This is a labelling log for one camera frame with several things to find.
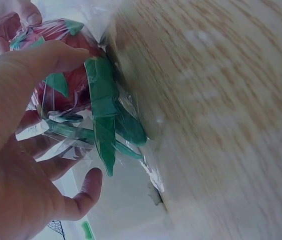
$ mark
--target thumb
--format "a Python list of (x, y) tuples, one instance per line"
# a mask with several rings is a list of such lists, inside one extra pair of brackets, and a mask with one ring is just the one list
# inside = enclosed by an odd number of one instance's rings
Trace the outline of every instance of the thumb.
[(30, 0), (16, 0), (13, 10), (19, 15), (20, 21), (26, 25), (42, 23), (42, 16), (37, 7)]

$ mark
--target black mesh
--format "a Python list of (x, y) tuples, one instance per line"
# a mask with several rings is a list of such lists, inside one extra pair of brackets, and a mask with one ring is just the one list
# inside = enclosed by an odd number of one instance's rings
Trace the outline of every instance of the black mesh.
[(65, 240), (65, 234), (61, 221), (51, 221), (48, 224), (48, 227), (51, 228), (53, 231), (57, 232), (58, 234), (61, 234), (63, 239)]

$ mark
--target finger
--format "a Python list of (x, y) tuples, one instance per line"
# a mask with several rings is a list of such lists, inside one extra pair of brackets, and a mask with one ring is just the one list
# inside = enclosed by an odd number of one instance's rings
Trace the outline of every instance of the finger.
[(21, 140), (19, 143), (26, 152), (34, 159), (38, 159), (47, 153), (59, 141), (46, 135), (38, 135), (29, 139)]
[(15, 0), (13, 10), (19, 15), (20, 20), (26, 25), (42, 23), (42, 16), (37, 7), (30, 0)]
[(0, 149), (14, 134), (35, 85), (50, 73), (71, 71), (89, 57), (61, 41), (0, 56)]
[(44, 171), (45, 175), (55, 181), (62, 177), (71, 167), (79, 161), (65, 159), (60, 156), (55, 156), (49, 160), (39, 161), (38, 164)]
[(84, 217), (100, 198), (102, 171), (91, 169), (85, 176), (81, 191), (74, 198), (64, 196), (64, 210), (57, 219), (76, 221)]
[(28, 110), (25, 112), (23, 118), (21, 119), (19, 126), (17, 127), (16, 134), (19, 134), (23, 130), (34, 126), (40, 122), (39, 114), (36, 110)]

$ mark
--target green leaf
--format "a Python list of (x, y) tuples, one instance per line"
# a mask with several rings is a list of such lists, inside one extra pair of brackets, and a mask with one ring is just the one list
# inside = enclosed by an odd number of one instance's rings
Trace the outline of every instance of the green leaf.
[(57, 92), (61, 93), (66, 98), (69, 97), (67, 82), (62, 73), (52, 73), (43, 82)]
[(72, 36), (77, 35), (77, 33), (80, 32), (84, 27), (84, 24), (78, 21), (73, 21), (69, 19), (65, 19), (64, 21), (67, 29), (69, 30)]

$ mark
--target green object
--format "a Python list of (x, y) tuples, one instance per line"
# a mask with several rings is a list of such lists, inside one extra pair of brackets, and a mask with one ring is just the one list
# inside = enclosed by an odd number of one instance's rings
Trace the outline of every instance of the green object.
[(115, 116), (97, 116), (93, 119), (96, 148), (105, 164), (108, 176), (113, 176), (115, 164)]
[(114, 100), (119, 91), (113, 81), (111, 65), (102, 57), (92, 57), (84, 63), (90, 89), (96, 148), (107, 174), (113, 175), (115, 163), (115, 116), (119, 114)]
[(14, 38), (10, 43), (10, 49), (19, 50), (20, 42), (22, 42), (27, 35), (27, 32), (23, 32), (20, 36)]
[[(48, 132), (56, 133), (66, 138), (73, 137), (73, 133), (76, 132), (75, 134), (76, 139), (81, 140), (87, 144), (91, 144), (91, 145), (95, 144), (95, 134), (94, 131), (91, 129), (86, 129), (86, 128), (78, 129), (77, 127), (68, 126), (64, 123), (55, 122), (49, 119), (46, 120), (46, 123), (49, 126)], [(136, 152), (128, 148), (126, 145), (119, 142), (118, 140), (116, 140), (115, 142), (115, 149), (117, 149), (120, 153), (134, 159), (143, 158), (142, 155), (137, 154)]]
[(86, 240), (95, 240), (89, 223), (87, 221), (85, 221), (84, 223), (82, 223), (81, 226), (82, 226), (84, 233), (85, 233), (85, 239)]
[(72, 36), (77, 35), (82, 30), (84, 24), (78, 21), (65, 19), (65, 25)]
[(50, 86), (57, 92), (61, 93), (66, 98), (69, 97), (67, 82), (63, 73), (52, 73), (43, 80), (46, 85)]
[(119, 101), (115, 101), (115, 106), (120, 112), (115, 116), (116, 133), (136, 146), (143, 146), (147, 137), (140, 122), (125, 110)]
[(146, 143), (141, 124), (118, 101), (119, 90), (107, 58), (92, 57), (84, 63), (89, 82), (96, 147), (109, 176), (115, 163), (115, 133), (136, 146)]

